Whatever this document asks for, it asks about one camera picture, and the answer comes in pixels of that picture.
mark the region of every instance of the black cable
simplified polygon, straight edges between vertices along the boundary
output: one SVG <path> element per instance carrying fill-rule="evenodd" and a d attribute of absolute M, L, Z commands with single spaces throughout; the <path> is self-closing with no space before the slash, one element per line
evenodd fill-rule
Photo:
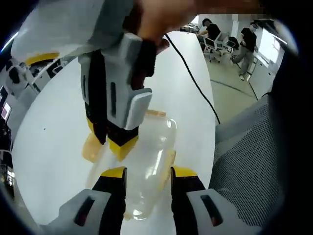
<path fill-rule="evenodd" d="M 215 114 L 215 117 L 216 117 L 216 119 L 217 119 L 217 122 L 220 124 L 220 123 L 221 123 L 221 122 L 220 122 L 220 119 L 219 119 L 219 117 L 217 116 L 217 113 L 216 113 L 215 109 L 213 108 L 213 105 L 211 104 L 210 100 L 208 100 L 208 98 L 206 98 L 206 96 L 205 96 L 205 95 L 203 94 L 203 92 L 201 91 L 201 89 L 200 89 L 200 87 L 198 86 L 197 82 L 195 81 L 195 78 L 193 77 L 193 75 L 192 75 L 192 73 L 191 73 L 191 71 L 190 71 L 190 69 L 189 69 L 189 67 L 188 67 L 188 65 L 187 65 L 187 63 L 186 63 L 186 61 L 185 61 L 183 55 L 180 53 L 180 51 L 177 49 L 177 47 L 174 45 L 174 43 L 172 42 L 172 40 L 170 39 L 170 37 L 169 37 L 167 34 L 165 34 L 165 37 L 166 37 L 167 40 L 172 44 L 172 46 L 173 46 L 173 48 L 175 49 L 175 51 L 176 51 L 176 52 L 178 53 L 178 55 L 181 57 L 182 61 L 184 62 L 185 66 L 186 66 L 186 68 L 187 68 L 187 70 L 188 70 L 188 73 L 190 74 L 190 77 L 191 77 L 192 81 L 194 82 L 194 84 L 196 85 L 196 87 L 198 88 L 200 94 L 203 96 L 203 98 L 206 100 L 206 102 L 208 102 L 209 105 L 211 106 L 211 108 L 212 108 L 212 110 L 213 110 L 213 112 L 214 112 L 214 114 Z"/>

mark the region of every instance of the desk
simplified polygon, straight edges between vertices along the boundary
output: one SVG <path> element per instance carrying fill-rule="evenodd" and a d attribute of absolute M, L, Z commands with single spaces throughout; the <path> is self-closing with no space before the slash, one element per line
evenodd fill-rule
<path fill-rule="evenodd" d="M 213 103 L 210 77 L 196 35 L 172 32 L 169 36 Z M 213 166 L 215 117 L 172 47 L 158 55 L 155 74 L 146 78 L 145 86 L 154 93 L 149 108 L 165 111 L 178 124 L 175 164 L 196 171 L 207 187 Z M 92 164 L 81 152 L 89 133 L 80 65 L 75 59 L 37 96 L 13 147 L 17 184 L 37 223 L 47 224 L 56 218 L 59 207 L 85 188 Z M 176 234 L 170 203 L 167 194 L 150 218 L 124 221 L 122 234 Z"/>
<path fill-rule="evenodd" d="M 260 53 L 253 53 L 254 58 L 260 61 L 266 68 L 268 68 L 268 62 L 260 55 Z"/>
<path fill-rule="evenodd" d="M 180 27 L 180 31 L 185 31 L 189 33 L 198 33 L 199 30 L 200 29 L 198 25 L 195 25 L 195 24 L 188 24 L 188 25 L 184 25 L 183 27 Z"/>

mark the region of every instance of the gray mesh chair back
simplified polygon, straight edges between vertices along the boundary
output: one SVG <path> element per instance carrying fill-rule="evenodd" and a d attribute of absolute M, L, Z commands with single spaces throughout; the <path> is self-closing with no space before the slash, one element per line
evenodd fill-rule
<path fill-rule="evenodd" d="M 284 198 L 284 154 L 272 106 L 266 95 L 216 128 L 209 188 L 233 203 L 251 226 L 264 226 Z"/>

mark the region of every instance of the person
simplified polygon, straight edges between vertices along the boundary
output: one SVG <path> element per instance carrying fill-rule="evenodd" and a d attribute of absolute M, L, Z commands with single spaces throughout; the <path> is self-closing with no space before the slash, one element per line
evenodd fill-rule
<path fill-rule="evenodd" d="M 239 71 L 239 77 L 243 81 L 245 80 L 244 75 L 253 61 L 254 51 L 258 52 L 258 48 L 256 46 L 256 35 L 254 33 L 257 28 L 257 24 L 253 22 L 250 24 L 249 28 L 243 28 L 240 34 L 240 53 L 232 58 L 233 63 L 238 63 L 243 60 Z"/>
<path fill-rule="evenodd" d="M 205 34 L 208 34 L 209 39 L 215 40 L 221 31 L 220 31 L 219 27 L 216 24 L 212 23 L 212 21 L 209 20 L 208 18 L 205 18 L 202 21 L 202 26 L 206 27 L 206 29 L 197 35 L 197 39 L 201 45 L 202 51 L 204 51 L 205 44 L 204 44 L 203 36 Z"/>
<path fill-rule="evenodd" d="M 26 88 L 28 82 L 23 79 L 21 74 L 19 74 L 18 69 L 13 67 L 9 71 L 9 77 L 7 78 L 5 84 L 10 94 L 18 99 L 22 91 Z"/>

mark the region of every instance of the plastic bottle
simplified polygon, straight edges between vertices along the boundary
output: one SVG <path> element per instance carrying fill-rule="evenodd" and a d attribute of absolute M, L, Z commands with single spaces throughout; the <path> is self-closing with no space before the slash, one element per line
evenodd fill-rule
<path fill-rule="evenodd" d="M 126 210 L 124 218 L 147 218 L 170 177 L 176 152 L 174 143 L 177 125 L 165 113 L 150 111 L 139 127 L 139 139 L 127 157 L 119 162 L 105 143 L 95 159 L 87 179 L 92 188 L 100 175 L 111 168 L 125 166 Z"/>

